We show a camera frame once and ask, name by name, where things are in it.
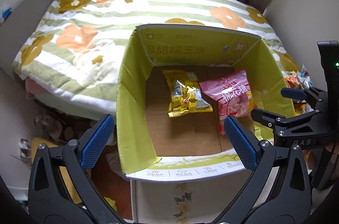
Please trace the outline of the orange chips bag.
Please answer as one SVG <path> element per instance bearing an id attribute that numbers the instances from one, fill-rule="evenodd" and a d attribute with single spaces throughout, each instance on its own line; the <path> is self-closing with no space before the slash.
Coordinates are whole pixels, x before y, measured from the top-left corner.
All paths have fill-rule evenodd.
<path id="1" fill-rule="evenodd" d="M 284 81 L 287 87 L 290 89 L 303 89 L 303 86 L 300 83 L 297 75 L 286 76 Z"/>

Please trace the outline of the blue white snack bag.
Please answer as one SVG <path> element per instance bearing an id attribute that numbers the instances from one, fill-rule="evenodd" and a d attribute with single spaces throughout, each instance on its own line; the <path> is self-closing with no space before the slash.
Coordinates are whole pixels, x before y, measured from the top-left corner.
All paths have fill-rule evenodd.
<path id="1" fill-rule="evenodd" d="M 310 78 L 310 74 L 305 65 L 302 65 L 300 73 L 297 73 L 298 82 L 303 89 L 310 89 L 313 86 L 313 83 Z"/>

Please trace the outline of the pink marshmallow bag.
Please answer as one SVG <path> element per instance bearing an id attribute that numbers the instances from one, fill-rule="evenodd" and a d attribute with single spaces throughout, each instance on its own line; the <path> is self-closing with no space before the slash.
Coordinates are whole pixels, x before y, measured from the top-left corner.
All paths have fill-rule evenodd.
<path id="1" fill-rule="evenodd" d="M 218 102 L 221 134 L 225 134 L 224 120 L 226 117 L 249 116 L 250 112 L 257 107 L 245 70 L 219 79 L 200 82 L 199 85 L 205 95 Z"/>

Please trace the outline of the yellow snack bag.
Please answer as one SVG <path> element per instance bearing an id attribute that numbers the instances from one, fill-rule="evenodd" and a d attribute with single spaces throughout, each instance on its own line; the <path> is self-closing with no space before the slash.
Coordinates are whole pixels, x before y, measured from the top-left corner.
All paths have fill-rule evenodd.
<path id="1" fill-rule="evenodd" d="M 184 70 L 163 70 L 169 87 L 171 101 L 168 107 L 170 118 L 188 113 L 212 112 L 213 107 L 202 98 L 202 92 L 195 72 Z"/>

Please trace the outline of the yellow-green cardboard box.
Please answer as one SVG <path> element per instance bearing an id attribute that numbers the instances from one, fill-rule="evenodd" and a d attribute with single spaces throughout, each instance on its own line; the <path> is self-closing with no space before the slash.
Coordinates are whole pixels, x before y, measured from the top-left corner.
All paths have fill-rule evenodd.
<path id="1" fill-rule="evenodd" d="M 280 95 L 281 68 L 262 37 L 191 24 L 145 24 L 133 31 L 117 84 L 117 141 L 131 179 L 184 182 L 242 170 L 221 134 L 219 102 L 200 83 L 233 77 L 223 88 L 226 113 L 259 139 L 272 132 L 250 118 L 258 107 L 294 115 Z"/>

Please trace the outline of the floral striped quilt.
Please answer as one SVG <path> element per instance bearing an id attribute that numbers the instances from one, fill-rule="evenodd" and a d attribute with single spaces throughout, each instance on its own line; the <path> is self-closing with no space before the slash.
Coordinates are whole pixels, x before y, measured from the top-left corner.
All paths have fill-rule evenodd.
<path id="1" fill-rule="evenodd" d="M 236 0 L 54 0 L 12 69 L 26 91 L 68 115 L 116 112 L 118 72 L 136 26 L 199 24 L 260 36 L 284 76 L 300 71 L 257 9 Z"/>

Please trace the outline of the grey headboard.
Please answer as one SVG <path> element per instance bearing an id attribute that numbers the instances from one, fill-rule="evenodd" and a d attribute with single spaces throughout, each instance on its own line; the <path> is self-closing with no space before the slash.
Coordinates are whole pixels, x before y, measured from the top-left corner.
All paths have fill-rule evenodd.
<path id="1" fill-rule="evenodd" d="M 54 0 L 23 0 L 1 25 L 1 69 L 12 80 L 18 76 L 12 63 L 22 45 L 31 36 Z"/>

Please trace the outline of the tissue pack on headboard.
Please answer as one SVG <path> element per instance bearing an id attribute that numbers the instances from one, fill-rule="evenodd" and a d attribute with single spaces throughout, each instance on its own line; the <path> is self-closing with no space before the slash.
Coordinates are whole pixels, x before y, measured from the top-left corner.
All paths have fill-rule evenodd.
<path id="1" fill-rule="evenodd" d="M 0 6 L 0 26 L 4 24 L 7 18 L 11 15 L 12 8 L 1 3 Z"/>

